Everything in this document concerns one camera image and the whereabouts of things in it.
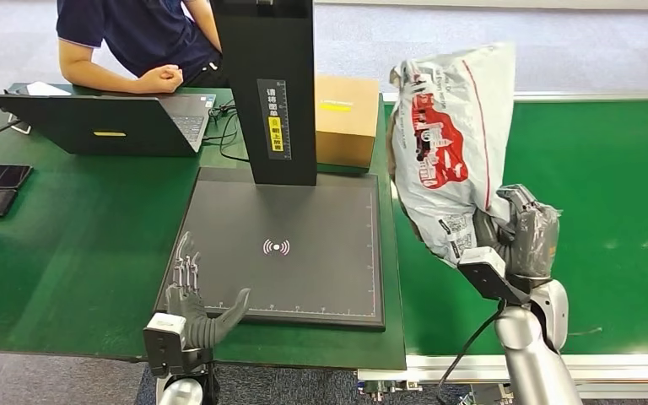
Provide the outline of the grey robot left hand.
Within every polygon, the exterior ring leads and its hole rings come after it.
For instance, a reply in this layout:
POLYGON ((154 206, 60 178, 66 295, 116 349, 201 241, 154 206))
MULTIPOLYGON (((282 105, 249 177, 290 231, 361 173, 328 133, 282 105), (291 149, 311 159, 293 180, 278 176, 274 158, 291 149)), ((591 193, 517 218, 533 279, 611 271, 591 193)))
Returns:
POLYGON ((241 289, 235 303, 210 317, 199 289, 201 254, 186 231, 175 245, 172 282, 165 290, 167 312, 185 319, 183 338, 188 348, 213 348, 240 323, 249 310, 250 288, 241 289))

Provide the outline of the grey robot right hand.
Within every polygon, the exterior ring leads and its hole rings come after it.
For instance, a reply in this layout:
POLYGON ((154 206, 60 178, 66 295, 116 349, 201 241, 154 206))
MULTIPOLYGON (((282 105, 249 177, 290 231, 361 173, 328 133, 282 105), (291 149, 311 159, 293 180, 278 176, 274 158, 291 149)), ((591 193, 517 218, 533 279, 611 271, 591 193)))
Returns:
POLYGON ((478 209, 472 217, 478 244, 499 254, 508 278, 550 279, 559 239, 559 211, 539 202, 522 184, 502 186, 497 195, 509 203, 509 221, 500 224, 478 209))

